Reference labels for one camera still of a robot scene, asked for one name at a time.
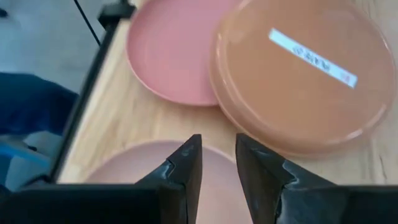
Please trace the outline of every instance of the wooden tabletop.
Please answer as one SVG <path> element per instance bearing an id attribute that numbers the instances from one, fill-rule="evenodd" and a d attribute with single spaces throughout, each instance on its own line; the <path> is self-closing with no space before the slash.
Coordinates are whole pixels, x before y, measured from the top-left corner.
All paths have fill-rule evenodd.
<path id="1" fill-rule="evenodd" d="M 380 26 L 398 58 L 398 1 L 353 2 Z M 195 133 L 202 134 L 204 145 L 234 157 L 238 130 L 218 107 L 177 105 L 139 83 L 124 51 L 129 25 L 122 21 L 117 28 L 59 182 L 83 182 L 104 161 L 134 144 L 154 139 L 184 141 Z M 398 101 L 374 137 L 360 148 L 327 159 L 293 161 L 337 184 L 398 184 Z"/>

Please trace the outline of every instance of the white label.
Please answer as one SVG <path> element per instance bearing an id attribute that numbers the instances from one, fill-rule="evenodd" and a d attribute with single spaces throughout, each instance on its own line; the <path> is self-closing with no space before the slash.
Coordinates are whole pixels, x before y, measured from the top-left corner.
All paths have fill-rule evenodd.
<path id="1" fill-rule="evenodd" d="M 315 68 L 325 72 L 329 76 L 341 81 L 351 88 L 355 88 L 356 82 L 358 81 L 356 75 L 353 75 L 345 69 L 335 65 L 333 62 L 319 56 L 312 50 L 304 47 L 278 30 L 272 29 L 269 33 L 269 39 L 275 44 L 283 47 L 284 49 L 292 52 L 294 55 L 308 62 Z"/>

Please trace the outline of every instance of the blue fabric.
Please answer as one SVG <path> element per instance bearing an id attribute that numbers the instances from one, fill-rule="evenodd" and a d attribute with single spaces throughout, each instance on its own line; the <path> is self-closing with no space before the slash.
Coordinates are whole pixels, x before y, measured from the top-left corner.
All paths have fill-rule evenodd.
<path id="1" fill-rule="evenodd" d="M 0 135 L 62 135 L 78 95 L 35 75 L 0 72 Z"/>

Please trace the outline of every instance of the plate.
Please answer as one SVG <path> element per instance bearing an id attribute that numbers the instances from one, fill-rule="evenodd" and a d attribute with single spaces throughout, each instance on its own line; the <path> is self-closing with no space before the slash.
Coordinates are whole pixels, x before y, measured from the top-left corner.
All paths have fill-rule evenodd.
<path id="1" fill-rule="evenodd" d="M 136 77 L 175 103 L 217 105 L 208 77 L 217 24 L 239 0 L 151 0 L 132 17 L 127 56 Z"/>
<path id="2" fill-rule="evenodd" d="M 219 25 L 211 55 L 227 117 L 288 156 L 360 146 L 396 94 L 384 36 L 347 1 L 243 1 Z"/>
<path id="3" fill-rule="evenodd" d="M 133 146 L 94 171 L 88 183 L 135 183 L 184 142 L 153 141 Z M 252 223 L 238 168 L 219 150 L 203 147 L 203 173 L 197 223 Z"/>

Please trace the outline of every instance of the floor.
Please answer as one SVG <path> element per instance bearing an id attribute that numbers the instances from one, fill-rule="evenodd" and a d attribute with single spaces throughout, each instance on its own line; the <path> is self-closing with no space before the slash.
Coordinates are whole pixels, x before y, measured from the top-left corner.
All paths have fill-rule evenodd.
<path id="1" fill-rule="evenodd" d="M 100 38 L 103 29 L 96 17 L 104 3 L 113 1 L 79 0 Z M 0 0 L 0 7 L 10 15 L 0 19 L 0 71 L 33 73 L 80 92 L 98 45 L 74 2 Z M 37 133 L 29 136 L 26 143 L 52 157 L 60 141 L 58 136 Z M 10 189 L 48 169 L 18 157 L 12 158 L 11 163 L 9 160 L 0 156 L 0 184 Z"/>

